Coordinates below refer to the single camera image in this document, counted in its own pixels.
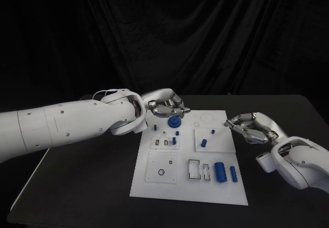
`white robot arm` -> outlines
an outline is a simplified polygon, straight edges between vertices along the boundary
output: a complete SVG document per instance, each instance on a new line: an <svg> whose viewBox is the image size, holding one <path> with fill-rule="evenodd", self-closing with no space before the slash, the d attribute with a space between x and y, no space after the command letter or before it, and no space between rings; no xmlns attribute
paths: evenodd
<svg viewBox="0 0 329 228"><path fill-rule="evenodd" d="M297 189L310 186L329 193L329 151L323 147L307 139L289 137L263 113L241 114L224 125L243 134L248 143L271 144L271 153L255 158L266 172L277 170Z"/></svg>
<svg viewBox="0 0 329 228"><path fill-rule="evenodd" d="M114 135L141 132L147 129L149 109L157 117L183 117L191 111L167 88L141 96L123 89L101 101L66 102L0 113L0 162L22 154L94 138L108 129Z"/></svg>

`black table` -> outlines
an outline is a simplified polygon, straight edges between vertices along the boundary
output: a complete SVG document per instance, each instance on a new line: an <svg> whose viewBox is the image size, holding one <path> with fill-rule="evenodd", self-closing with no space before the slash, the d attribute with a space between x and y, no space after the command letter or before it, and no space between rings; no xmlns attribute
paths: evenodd
<svg viewBox="0 0 329 228"><path fill-rule="evenodd" d="M299 95L186 95L192 110L227 110L228 117L263 112L290 136L329 148L329 127ZM13 223L107 227L329 227L329 194L293 188L232 134L250 206L129 197L141 133L98 138L49 150L9 214Z"/></svg>

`blue cap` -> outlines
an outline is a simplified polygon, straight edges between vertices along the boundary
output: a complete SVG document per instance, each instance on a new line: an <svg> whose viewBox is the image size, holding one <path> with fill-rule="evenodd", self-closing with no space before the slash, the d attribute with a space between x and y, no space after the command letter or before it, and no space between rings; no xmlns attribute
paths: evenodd
<svg viewBox="0 0 329 228"><path fill-rule="evenodd" d="M167 125L173 128L179 127L182 124L182 121L180 121L180 118L178 116L172 116L169 119L167 119Z"/></svg>

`white platform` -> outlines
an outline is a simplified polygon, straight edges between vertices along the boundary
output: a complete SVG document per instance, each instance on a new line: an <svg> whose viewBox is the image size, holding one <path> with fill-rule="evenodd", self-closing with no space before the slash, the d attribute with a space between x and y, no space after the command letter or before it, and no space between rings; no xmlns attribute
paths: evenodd
<svg viewBox="0 0 329 228"><path fill-rule="evenodd" d="M141 140L140 140L139 156L137 156L137 162L136 162L136 172L134 172L134 178L131 183L130 196L167 199L167 200L170 199L170 200L186 200L186 201L198 201L198 202L248 205L238 161L235 156L232 134L231 134L231 131L222 126L222 123L227 120L225 111L193 110L188 115L185 115L185 118L182 119L182 125L178 128L169 127L167 119L156 117L149 111L147 111L146 120L147 120L149 128L147 130L144 130L141 135ZM153 129L154 124L157 125L157 131L154 131ZM212 152L208 152L208 151L196 152L195 142L198 141L202 142L204 138L206 140L211 139L205 134L202 134L201 136L196 136L195 138L195 129L205 129L205 128L209 129L209 133L211 133L211 130L214 129L217 130L215 133L218 133L218 136L225 135L222 137L222 139L225 140L221 141L221 145L219 145L221 152L215 152L214 150L211 150ZM154 137L179 138L179 149L176 150L152 149L152 138ZM156 155L156 158L153 161L160 162L157 165L153 165L153 166L149 166L150 153ZM175 171L176 172L175 179L169 179L169 177L170 178L173 177L175 172L172 171L166 172L166 169L170 169L172 166L169 166L167 158L163 159L162 157L163 153L169 153L170 156L176 154L178 169ZM199 172L202 176L201 180L189 179L189 160L201 161L199 163ZM224 183L217 182L215 167L214 167L214 164L217 162L222 162L225 164L228 181ZM211 180L208 181L205 180L205 177L204 177L204 164L209 165ZM230 166L235 167L237 178L238 178L237 183L232 182ZM163 175L157 174L157 171L160 169L165 170ZM147 181L149 173L153 174L154 178L162 178L159 179L159 182Z"/></svg>

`blue cylinder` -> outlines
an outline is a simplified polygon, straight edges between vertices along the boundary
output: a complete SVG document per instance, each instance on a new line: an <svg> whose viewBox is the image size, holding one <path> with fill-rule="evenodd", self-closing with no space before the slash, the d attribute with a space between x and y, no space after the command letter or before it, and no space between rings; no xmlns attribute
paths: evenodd
<svg viewBox="0 0 329 228"><path fill-rule="evenodd" d="M217 162L215 163L215 172L217 172L218 182L219 183L227 182L228 181L227 172L225 172L225 167L224 167L224 163L222 162Z"/></svg>
<svg viewBox="0 0 329 228"><path fill-rule="evenodd" d="M206 147L206 139L202 140L201 146Z"/></svg>
<svg viewBox="0 0 329 228"><path fill-rule="evenodd" d="M167 119L167 125L173 128L179 127L182 124L182 120L178 116L172 116L169 119Z"/></svg>
<svg viewBox="0 0 329 228"><path fill-rule="evenodd" d="M232 175L232 181L234 181L234 182L238 182L237 173L235 173L235 167L231 166L231 167L230 167L230 170L231 170L231 175Z"/></svg>

